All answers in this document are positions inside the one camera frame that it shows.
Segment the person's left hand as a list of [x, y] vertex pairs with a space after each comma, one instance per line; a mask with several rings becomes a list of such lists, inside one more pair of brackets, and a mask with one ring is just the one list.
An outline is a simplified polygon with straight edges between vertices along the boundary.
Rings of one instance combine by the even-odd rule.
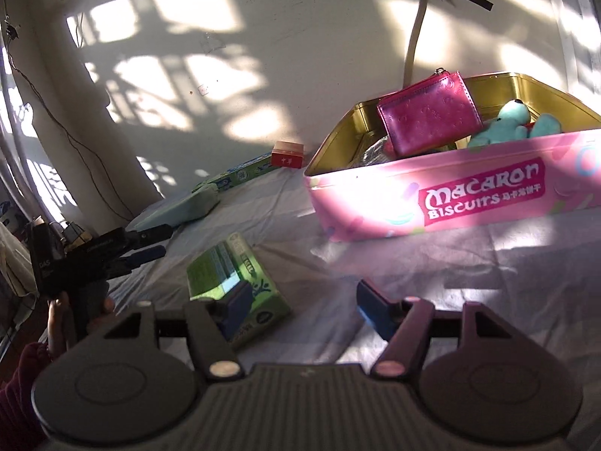
[[[112, 322], [115, 319], [114, 311], [115, 302], [107, 297], [100, 316], [88, 323], [86, 332], [93, 333], [104, 323]], [[58, 298], [52, 299], [49, 303], [47, 336], [48, 352], [52, 360], [59, 359], [76, 340], [73, 314], [66, 292], [62, 292]]]

